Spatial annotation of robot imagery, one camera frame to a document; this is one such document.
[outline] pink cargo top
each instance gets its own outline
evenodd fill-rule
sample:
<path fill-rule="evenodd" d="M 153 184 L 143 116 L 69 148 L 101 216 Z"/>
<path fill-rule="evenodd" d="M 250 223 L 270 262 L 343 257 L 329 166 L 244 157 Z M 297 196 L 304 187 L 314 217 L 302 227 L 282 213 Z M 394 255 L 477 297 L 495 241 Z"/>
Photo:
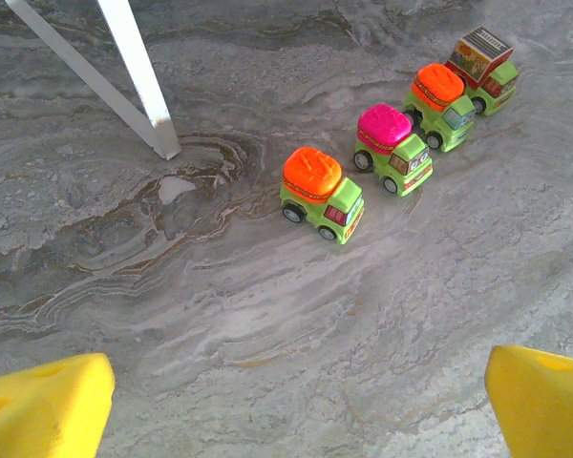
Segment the pink cargo top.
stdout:
<path fill-rule="evenodd" d="M 380 103 L 359 117 L 359 140 L 381 155 L 389 155 L 412 131 L 410 119 L 397 109 Z"/>

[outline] black wheel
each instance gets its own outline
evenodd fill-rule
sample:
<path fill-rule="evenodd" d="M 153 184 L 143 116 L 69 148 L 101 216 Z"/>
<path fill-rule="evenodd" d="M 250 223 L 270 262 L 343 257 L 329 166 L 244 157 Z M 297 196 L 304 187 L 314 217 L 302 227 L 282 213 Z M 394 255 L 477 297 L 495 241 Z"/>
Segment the black wheel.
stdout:
<path fill-rule="evenodd" d="M 484 113 L 484 111 L 486 110 L 486 102 L 484 101 L 483 98 L 474 97 L 471 99 L 471 101 L 473 102 L 474 107 L 476 107 L 476 113 L 478 115 L 481 115 L 482 113 Z"/>
<path fill-rule="evenodd" d="M 321 226 L 318 228 L 318 232 L 323 239 L 327 240 L 335 240 L 337 237 L 332 229 L 329 229 L 327 226 Z"/>
<path fill-rule="evenodd" d="M 443 145 L 443 138 L 437 132 L 431 132 L 427 135 L 427 145 L 432 150 L 438 150 Z"/>
<path fill-rule="evenodd" d="M 405 112 L 403 112 L 403 114 L 407 116 L 408 119 L 410 119 L 410 122 L 412 122 L 412 126 L 416 127 L 420 125 L 420 122 L 422 121 L 422 115 L 418 110 L 406 110 Z"/>
<path fill-rule="evenodd" d="M 302 222 L 306 217 L 302 209 L 292 203 L 288 203 L 283 207 L 283 215 L 291 222 Z"/>
<path fill-rule="evenodd" d="M 371 172 L 373 170 L 373 159 L 371 158 L 371 155 L 365 150 L 357 151 L 354 153 L 352 160 L 354 161 L 356 168 L 361 172 Z"/>
<path fill-rule="evenodd" d="M 392 178 L 385 177 L 384 178 L 384 188 L 391 194 L 396 194 L 397 192 L 397 183 L 394 182 Z"/>

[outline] orange cargo top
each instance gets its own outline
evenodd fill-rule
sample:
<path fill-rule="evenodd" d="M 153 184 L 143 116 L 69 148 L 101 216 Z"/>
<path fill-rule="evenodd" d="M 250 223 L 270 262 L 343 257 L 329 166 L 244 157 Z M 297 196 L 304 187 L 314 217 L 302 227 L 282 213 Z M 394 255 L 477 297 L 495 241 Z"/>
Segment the orange cargo top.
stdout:
<path fill-rule="evenodd" d="M 331 156 L 305 146 L 286 160 L 283 183 L 300 198 L 326 202 L 342 177 L 340 164 Z"/>
<path fill-rule="evenodd" d="M 418 71 L 412 91 L 429 108 L 442 112 L 462 96 L 465 85 L 456 73 L 443 64 L 429 64 Z"/>

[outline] toy truck cab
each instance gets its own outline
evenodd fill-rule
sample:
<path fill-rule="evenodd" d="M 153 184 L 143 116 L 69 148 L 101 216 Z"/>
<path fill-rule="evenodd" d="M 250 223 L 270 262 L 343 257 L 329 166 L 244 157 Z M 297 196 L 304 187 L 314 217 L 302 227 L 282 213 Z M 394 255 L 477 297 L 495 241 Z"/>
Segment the toy truck cab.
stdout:
<path fill-rule="evenodd" d="M 412 133 L 412 122 L 396 108 L 378 104 L 358 121 L 353 156 L 362 172 L 374 171 L 391 193 L 406 196 L 433 172 L 429 147 Z"/>
<path fill-rule="evenodd" d="M 460 76 L 479 115 L 496 113 L 514 94 L 519 73 L 507 60 L 513 51 L 483 27 L 456 43 L 446 67 Z"/>
<path fill-rule="evenodd" d="M 442 64 L 418 71 L 403 102 L 404 115 L 420 125 L 430 148 L 448 152 L 470 134 L 476 109 L 464 89 L 461 79 Z"/>
<path fill-rule="evenodd" d="M 344 244 L 363 215 L 365 202 L 340 164 L 310 147 L 296 150 L 285 162 L 280 189 L 283 215 L 292 222 L 307 219 L 320 235 Z"/>

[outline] green toy truck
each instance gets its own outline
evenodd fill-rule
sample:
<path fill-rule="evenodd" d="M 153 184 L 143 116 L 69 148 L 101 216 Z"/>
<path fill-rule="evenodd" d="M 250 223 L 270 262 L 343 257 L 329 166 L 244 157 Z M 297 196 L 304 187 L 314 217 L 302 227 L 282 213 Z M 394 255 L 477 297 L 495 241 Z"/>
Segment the green toy truck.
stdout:
<path fill-rule="evenodd" d="M 286 160 L 280 199 L 286 219 L 307 219 L 323 238 L 340 244 L 349 240 L 365 207 L 361 188 L 342 179 L 340 164 L 311 147 L 296 150 Z"/>
<path fill-rule="evenodd" d="M 470 134 L 476 109 L 464 89 L 461 79 L 442 64 L 418 71 L 403 113 L 425 132 L 431 149 L 447 153 Z"/>
<path fill-rule="evenodd" d="M 456 43 L 446 67 L 462 79 L 479 115 L 493 115 L 514 94 L 519 73 L 507 60 L 513 51 L 483 27 Z"/>
<path fill-rule="evenodd" d="M 354 151 L 356 168 L 374 171 L 398 196 L 408 195 L 433 173 L 429 147 L 412 133 L 408 117 L 389 105 L 374 105 L 361 114 Z"/>

